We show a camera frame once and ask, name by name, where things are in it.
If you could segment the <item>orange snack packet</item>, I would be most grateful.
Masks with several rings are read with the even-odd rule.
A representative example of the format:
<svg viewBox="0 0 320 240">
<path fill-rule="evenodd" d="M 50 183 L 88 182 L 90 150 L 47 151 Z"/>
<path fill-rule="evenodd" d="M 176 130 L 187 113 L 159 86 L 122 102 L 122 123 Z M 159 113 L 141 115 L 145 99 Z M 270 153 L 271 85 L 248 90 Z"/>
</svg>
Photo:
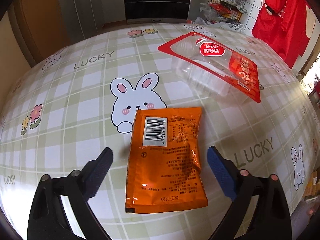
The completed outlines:
<svg viewBox="0 0 320 240">
<path fill-rule="evenodd" d="M 161 213 L 208 205 L 198 146 L 200 107 L 138 110 L 126 177 L 125 211 Z"/>
</svg>

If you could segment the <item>red clear plastic package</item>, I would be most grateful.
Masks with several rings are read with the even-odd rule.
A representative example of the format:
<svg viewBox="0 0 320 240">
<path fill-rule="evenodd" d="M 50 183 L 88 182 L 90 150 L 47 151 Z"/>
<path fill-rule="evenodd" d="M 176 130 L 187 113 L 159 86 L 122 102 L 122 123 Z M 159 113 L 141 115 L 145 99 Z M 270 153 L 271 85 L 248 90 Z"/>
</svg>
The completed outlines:
<svg viewBox="0 0 320 240">
<path fill-rule="evenodd" d="M 176 75 L 194 88 L 222 100 L 229 100 L 234 88 L 240 98 L 261 103 L 256 63 L 217 40 L 192 31 L 158 50 L 172 56 Z"/>
</svg>

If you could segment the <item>green checked bunny tablecloth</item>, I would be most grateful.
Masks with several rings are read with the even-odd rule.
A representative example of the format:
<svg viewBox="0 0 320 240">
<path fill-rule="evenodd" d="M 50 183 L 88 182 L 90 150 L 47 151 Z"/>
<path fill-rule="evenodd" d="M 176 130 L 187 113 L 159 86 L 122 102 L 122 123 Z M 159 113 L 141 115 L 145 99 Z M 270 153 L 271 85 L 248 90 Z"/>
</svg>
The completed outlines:
<svg viewBox="0 0 320 240">
<path fill-rule="evenodd" d="M 1 112 L 1 210 L 21 239 L 290 239 L 319 119 L 264 41 L 114 30 L 21 76 Z"/>
</svg>

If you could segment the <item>white plastic bag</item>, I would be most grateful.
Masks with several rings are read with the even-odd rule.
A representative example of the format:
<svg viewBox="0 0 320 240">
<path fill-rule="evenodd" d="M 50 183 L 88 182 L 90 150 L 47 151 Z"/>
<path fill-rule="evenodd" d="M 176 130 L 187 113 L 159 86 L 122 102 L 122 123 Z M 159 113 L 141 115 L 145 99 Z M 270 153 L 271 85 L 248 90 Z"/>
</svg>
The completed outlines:
<svg viewBox="0 0 320 240">
<path fill-rule="evenodd" d="M 194 23 L 200 24 L 200 25 L 206 25 L 206 26 L 214 27 L 214 28 L 231 30 L 231 31 L 235 31 L 238 33 L 244 32 L 244 29 L 245 29 L 245 26 L 242 23 L 240 23 L 239 25 L 235 25 L 235 24 L 227 23 L 227 22 L 209 23 L 200 17 L 198 17 Z"/>
</svg>

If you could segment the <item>red apron on hook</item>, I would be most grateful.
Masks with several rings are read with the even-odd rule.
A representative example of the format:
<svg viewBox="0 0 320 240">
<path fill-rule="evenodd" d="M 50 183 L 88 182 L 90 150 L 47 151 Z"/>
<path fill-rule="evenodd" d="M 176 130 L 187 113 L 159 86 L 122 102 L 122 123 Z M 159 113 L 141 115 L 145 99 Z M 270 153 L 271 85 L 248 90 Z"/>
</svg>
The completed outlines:
<svg viewBox="0 0 320 240">
<path fill-rule="evenodd" d="M 252 35 L 292 68 L 303 56 L 315 23 L 316 16 L 306 0 L 263 0 Z"/>
</svg>

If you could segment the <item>grey lower cabinets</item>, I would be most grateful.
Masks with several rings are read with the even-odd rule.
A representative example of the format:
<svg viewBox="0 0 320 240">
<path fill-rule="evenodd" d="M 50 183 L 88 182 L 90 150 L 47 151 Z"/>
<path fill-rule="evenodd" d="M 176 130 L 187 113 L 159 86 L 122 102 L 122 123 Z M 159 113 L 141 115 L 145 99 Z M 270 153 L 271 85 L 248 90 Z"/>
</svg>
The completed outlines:
<svg viewBox="0 0 320 240">
<path fill-rule="evenodd" d="M 59 0 L 72 44 L 126 24 L 124 0 Z"/>
</svg>

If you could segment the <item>black oven range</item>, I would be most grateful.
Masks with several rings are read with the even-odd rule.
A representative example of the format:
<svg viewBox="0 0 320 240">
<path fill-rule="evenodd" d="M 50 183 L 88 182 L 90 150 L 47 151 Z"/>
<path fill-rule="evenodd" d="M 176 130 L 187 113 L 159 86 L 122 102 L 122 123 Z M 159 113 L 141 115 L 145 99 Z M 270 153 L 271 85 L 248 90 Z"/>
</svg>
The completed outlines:
<svg viewBox="0 0 320 240">
<path fill-rule="evenodd" d="M 190 0 L 124 0 L 127 23 L 187 22 Z"/>
</svg>

